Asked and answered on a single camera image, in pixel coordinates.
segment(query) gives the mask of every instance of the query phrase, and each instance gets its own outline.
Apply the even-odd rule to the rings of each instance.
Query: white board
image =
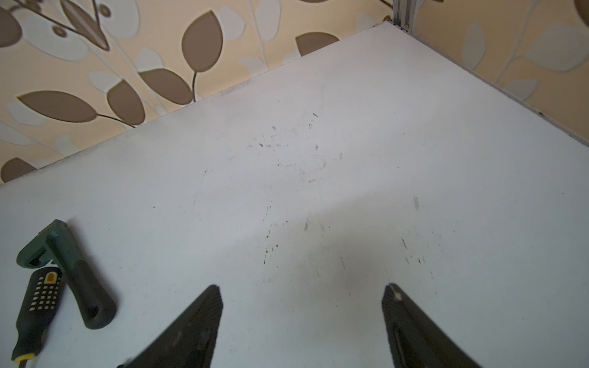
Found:
[[[485,367],[583,366],[587,193],[587,147],[383,24],[2,186],[0,356],[58,218],[119,311],[65,292],[38,367],[115,367],[209,284],[214,367],[391,367],[389,282]]]

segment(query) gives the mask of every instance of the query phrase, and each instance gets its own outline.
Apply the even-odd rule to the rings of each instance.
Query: brown leaf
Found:
[[[223,31],[212,11],[192,22],[182,36],[182,54],[195,72],[205,72],[215,65],[223,47]]]
[[[23,104],[48,118],[87,122],[96,118],[96,110],[74,95],[61,91],[35,91],[18,96]]]
[[[310,54],[313,51],[338,42],[339,38],[323,32],[309,32],[295,38],[301,56]]]
[[[8,160],[4,166],[2,166],[2,169],[0,170],[0,178],[3,182],[7,183],[12,179],[28,174],[31,171],[35,171],[33,166],[27,164],[22,159],[15,157]]]
[[[139,73],[145,83],[158,95],[178,105],[192,102],[192,91],[181,76],[168,69],[153,69]]]
[[[589,1],[587,0],[575,0],[575,8],[583,23],[589,27]]]
[[[16,44],[22,37],[22,28],[16,18],[6,9],[0,8],[0,47]]]
[[[106,36],[102,33],[98,22],[92,19],[90,14],[86,13],[79,5],[74,4],[70,0],[61,0],[61,8],[80,35],[104,51],[110,50]]]
[[[145,110],[141,98],[126,81],[120,81],[107,93],[108,105],[127,124],[136,126],[145,121]]]

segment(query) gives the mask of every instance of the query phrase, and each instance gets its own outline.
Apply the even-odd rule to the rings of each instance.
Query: white leaf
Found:
[[[41,125],[47,119],[38,112],[29,109],[20,102],[10,102],[6,105],[8,111],[19,124],[25,125]]]
[[[268,66],[266,65],[266,63],[264,63],[259,58],[256,58],[253,56],[240,59],[239,64],[242,64],[244,67],[246,67],[250,71],[252,78],[255,77],[256,75],[260,75],[260,74],[268,71]]]
[[[135,66],[137,67],[137,70],[144,72],[163,68],[164,62],[157,52],[145,47],[139,52],[139,54],[137,54],[137,59],[135,59]]]
[[[67,60],[80,61],[86,57],[88,47],[80,36],[57,27],[52,22],[38,15],[31,15],[21,22],[22,37],[31,45],[53,57]],[[53,27],[63,31],[65,37],[58,36]]]
[[[90,72],[88,73],[90,83],[96,87],[97,90],[107,93],[112,87],[116,86],[121,78],[109,72]]]
[[[31,166],[33,166],[34,168],[42,168],[44,166],[47,165],[51,165],[52,163],[54,163],[55,161],[50,161],[50,160],[46,160],[44,158],[40,158],[38,160],[35,160],[33,162],[31,162]]]
[[[487,42],[481,26],[477,21],[472,21],[462,45],[462,64],[471,70],[476,68],[485,56],[486,50]]]
[[[29,145],[32,143],[29,137],[3,122],[0,122],[0,141],[18,145]]]
[[[104,5],[110,16],[100,15],[100,24],[117,38],[131,38],[139,30],[139,10],[135,0],[99,0],[98,9]]]
[[[364,13],[356,14],[356,33],[362,32],[365,29],[368,29],[375,25],[376,20],[374,20],[370,15]]]
[[[556,23],[536,39],[525,57],[556,72],[569,71],[589,56],[589,36],[565,23]]]
[[[262,39],[266,42],[273,39],[280,25],[280,1],[261,0],[256,9],[256,22]]]
[[[532,97],[539,85],[540,81],[537,79],[516,79],[507,83],[503,89],[525,101]]]
[[[233,9],[222,7],[218,12],[218,19],[223,31],[223,38],[233,41],[241,37],[246,22]]]
[[[289,52],[288,54],[286,54],[284,56],[284,60],[282,61],[282,64],[286,64],[287,62],[291,62],[291,61],[296,60],[298,58],[300,58],[300,52],[299,52],[299,49],[296,49],[293,52]]]
[[[69,155],[73,155],[76,152],[79,152],[80,149],[73,145],[70,141],[69,135],[62,135],[61,137],[55,140],[55,149],[64,157]]]

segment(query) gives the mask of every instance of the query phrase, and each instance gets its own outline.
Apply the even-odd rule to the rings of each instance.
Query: leaf pattern wallpaper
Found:
[[[418,0],[414,35],[589,143],[589,0]]]
[[[381,0],[0,0],[0,179],[389,19]]]

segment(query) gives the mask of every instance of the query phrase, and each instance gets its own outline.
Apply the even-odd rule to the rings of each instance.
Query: leaf stem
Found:
[[[258,44],[260,45],[260,50],[262,51],[262,58],[264,59],[264,63],[268,70],[270,66],[268,65],[268,60],[266,59],[266,50],[264,49],[264,42],[262,41],[262,37],[260,36],[260,30],[258,28],[256,14],[254,13],[254,6],[252,5],[252,0],[247,0],[247,7],[250,10],[250,15],[252,16],[252,20],[254,22],[254,29],[256,30],[256,38],[258,40]]]
[[[121,122],[121,123],[123,123],[123,124],[125,124],[125,125],[128,125],[128,126],[130,126],[131,128],[135,128],[133,125],[131,125],[131,124],[129,124],[129,123],[127,123],[127,122],[125,122],[124,120],[121,120],[121,119],[119,119],[119,118],[112,117],[112,116],[108,116],[108,115],[102,115],[102,114],[96,114],[96,115],[97,115],[97,116],[100,116],[100,117],[103,117],[103,118],[108,118],[108,119],[116,120],[116,121],[118,121],[118,122]]]
[[[76,31],[74,28],[68,27],[68,26],[66,26],[66,25],[65,25],[65,24],[63,24],[63,23],[59,23],[58,21],[55,21],[55,20],[51,19],[50,17],[46,16],[46,15],[45,15],[45,14],[43,14],[42,12],[39,12],[39,11],[36,11],[36,10],[34,10],[34,9],[31,9],[31,8],[29,8],[28,6],[26,6],[25,4],[23,4],[23,3],[21,2],[21,0],[12,0],[12,1],[16,2],[16,3],[17,3],[18,5],[20,5],[22,8],[28,9],[28,10],[32,11],[33,13],[35,13],[35,14],[37,14],[37,15],[39,15],[39,16],[42,16],[43,18],[47,19],[49,22],[52,22],[52,23],[53,23],[53,24],[55,24],[55,25],[58,25],[58,26],[60,26],[60,27],[62,27],[62,28],[65,28],[65,29],[67,29],[68,31],[70,31],[70,32],[73,32],[73,33],[75,33],[75,34],[78,34],[78,35],[80,35],[80,36],[82,36],[82,37],[83,37],[83,35],[81,35],[81,34],[80,34],[78,31]]]
[[[196,90],[194,89],[194,85],[196,84],[196,72],[192,76],[192,102],[196,102]]]
[[[96,18],[96,26],[100,29],[100,18],[98,17],[98,5],[96,5],[96,0],[92,0],[92,6],[94,7],[94,18]]]
[[[509,55],[509,59],[507,59],[507,62],[503,66],[503,69],[497,75],[497,78],[495,79],[495,82],[494,82],[495,84],[499,83],[499,80],[501,80],[501,77],[503,77],[503,75],[505,74],[505,72],[507,71],[507,69],[509,68],[509,66],[511,65],[511,63],[514,60],[516,60],[519,57],[521,57],[521,55],[519,55],[519,56],[516,57],[515,56],[515,53],[518,51],[519,45],[521,43],[521,40],[524,37],[525,29],[528,26],[528,22],[530,21],[530,17],[532,15],[532,12],[536,8],[536,6],[538,6],[541,2],[542,2],[542,0],[530,0],[530,4],[528,5],[528,10],[526,11],[526,13],[524,15],[524,22],[522,23],[521,29],[520,29],[518,35],[515,38],[514,47],[511,50],[511,53]]]
[[[393,4],[389,4],[389,3],[387,3],[385,0],[378,0],[378,1],[380,1],[380,2],[381,2],[381,3],[383,3],[383,4],[385,4],[386,6],[388,6],[388,7],[389,7],[389,8],[391,8],[391,9],[393,8]]]

